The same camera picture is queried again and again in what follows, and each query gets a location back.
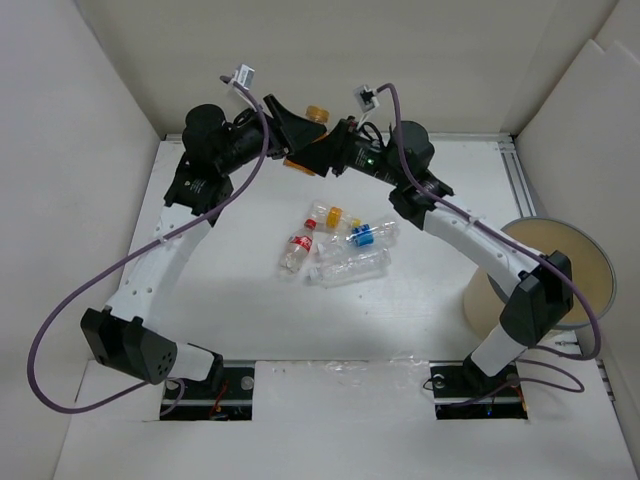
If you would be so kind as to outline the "orange bottle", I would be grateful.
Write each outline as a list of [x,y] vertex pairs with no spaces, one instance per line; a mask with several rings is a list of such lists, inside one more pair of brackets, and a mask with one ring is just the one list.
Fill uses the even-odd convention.
[[[330,114],[327,110],[318,107],[318,106],[314,106],[314,105],[309,105],[306,109],[305,112],[305,116],[308,120],[321,124],[321,125],[326,125],[329,121],[330,118]],[[315,173],[309,169],[307,169],[306,167],[299,165],[297,163],[294,163],[293,161],[291,161],[289,158],[285,158],[283,160],[283,165],[300,171],[308,176],[315,176]]]

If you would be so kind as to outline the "red cap labelled bottle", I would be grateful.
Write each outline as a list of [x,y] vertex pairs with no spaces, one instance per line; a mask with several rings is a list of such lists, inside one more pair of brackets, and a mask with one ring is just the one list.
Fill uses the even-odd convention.
[[300,271],[313,246],[316,227],[317,222],[308,218],[303,226],[289,237],[279,260],[281,269],[290,274],[297,274]]

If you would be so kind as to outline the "large clear bottle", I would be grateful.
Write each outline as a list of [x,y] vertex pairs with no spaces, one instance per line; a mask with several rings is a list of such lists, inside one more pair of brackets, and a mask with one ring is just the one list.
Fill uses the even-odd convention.
[[390,265],[388,249],[370,250],[312,267],[308,271],[308,279],[311,285],[325,288],[345,286],[383,277]]

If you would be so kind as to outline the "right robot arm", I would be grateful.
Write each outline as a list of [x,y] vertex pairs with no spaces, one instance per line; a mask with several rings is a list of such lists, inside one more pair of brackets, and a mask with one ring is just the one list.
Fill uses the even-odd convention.
[[475,219],[430,172],[434,154],[427,130],[416,122],[402,121],[387,142],[376,142],[358,132],[352,117],[333,130],[308,125],[289,149],[293,163],[317,175],[339,176],[351,168],[393,185],[389,200],[403,219],[454,247],[493,280],[503,310],[461,366],[470,398],[479,400],[517,385],[508,366],[571,311],[572,265],[560,251],[543,254]]

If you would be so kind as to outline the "blue label crushed bottle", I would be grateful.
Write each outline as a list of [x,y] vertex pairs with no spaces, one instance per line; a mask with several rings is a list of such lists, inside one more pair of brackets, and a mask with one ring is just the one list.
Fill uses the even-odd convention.
[[364,223],[350,230],[330,235],[317,245],[321,260],[331,259],[368,248],[385,248],[394,245],[400,228],[393,217],[383,217],[373,223]]

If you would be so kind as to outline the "aluminium rail right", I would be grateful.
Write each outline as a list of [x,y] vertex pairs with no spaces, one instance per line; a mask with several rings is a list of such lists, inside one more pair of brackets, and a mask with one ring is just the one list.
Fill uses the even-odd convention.
[[512,193],[520,216],[534,216],[535,207],[532,202],[524,170],[522,169],[513,139],[510,136],[506,136],[499,140],[498,149],[509,178]]

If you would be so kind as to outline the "beige round bin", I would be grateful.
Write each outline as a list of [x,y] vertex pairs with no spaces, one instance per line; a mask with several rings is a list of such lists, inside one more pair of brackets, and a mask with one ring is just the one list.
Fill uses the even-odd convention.
[[[506,224],[502,231],[544,254],[558,250],[572,264],[572,280],[585,295],[598,319],[611,308],[616,294],[614,269],[600,246],[577,227],[553,218],[526,217]],[[504,304],[486,272],[477,269],[463,293],[464,316],[484,339],[498,324]]]

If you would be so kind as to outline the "yellow cap small bottle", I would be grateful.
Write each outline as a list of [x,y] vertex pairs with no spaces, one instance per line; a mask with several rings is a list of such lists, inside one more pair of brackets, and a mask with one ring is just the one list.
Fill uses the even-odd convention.
[[362,220],[355,215],[320,200],[312,202],[309,217],[326,231],[350,231],[362,224]]

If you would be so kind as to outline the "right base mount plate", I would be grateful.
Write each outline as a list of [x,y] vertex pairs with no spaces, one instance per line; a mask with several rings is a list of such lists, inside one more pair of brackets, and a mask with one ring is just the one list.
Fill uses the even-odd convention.
[[514,363],[481,386],[463,374],[461,361],[432,362],[423,388],[433,393],[438,420],[527,420],[524,396],[508,381],[517,375]]

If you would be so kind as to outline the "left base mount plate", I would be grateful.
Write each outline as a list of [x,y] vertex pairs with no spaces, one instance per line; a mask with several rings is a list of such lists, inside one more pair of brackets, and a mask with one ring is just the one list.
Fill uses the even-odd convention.
[[184,380],[184,393],[178,399],[180,386],[165,386],[161,401],[161,421],[250,421],[253,410],[255,380],[254,362],[231,362],[224,367],[216,390],[192,380]]

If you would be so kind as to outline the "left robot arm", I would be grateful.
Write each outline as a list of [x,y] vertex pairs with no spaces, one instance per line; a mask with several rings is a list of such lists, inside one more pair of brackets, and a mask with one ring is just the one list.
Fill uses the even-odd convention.
[[217,221],[212,209],[231,198],[230,175],[260,154],[280,159],[326,133],[329,114],[310,106],[298,116],[274,96],[269,112],[247,108],[233,120],[214,104],[191,109],[185,118],[185,152],[164,196],[153,247],[141,255],[124,284],[101,310],[89,309],[81,329],[95,360],[108,368],[157,385],[188,380],[201,396],[222,387],[223,358],[162,335],[170,294],[198,244]]

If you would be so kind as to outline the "base mount plate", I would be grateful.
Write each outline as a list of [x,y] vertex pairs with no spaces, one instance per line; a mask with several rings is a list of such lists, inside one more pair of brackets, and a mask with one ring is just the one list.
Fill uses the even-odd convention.
[[184,380],[184,393],[178,399],[180,386],[165,386],[161,401],[161,421],[250,421],[253,410],[255,380],[254,362],[231,362],[224,367],[216,390],[192,380]]
[[423,388],[433,393],[438,420],[527,420],[524,396],[508,381],[517,375],[514,363],[481,386],[463,374],[461,361],[432,362]]

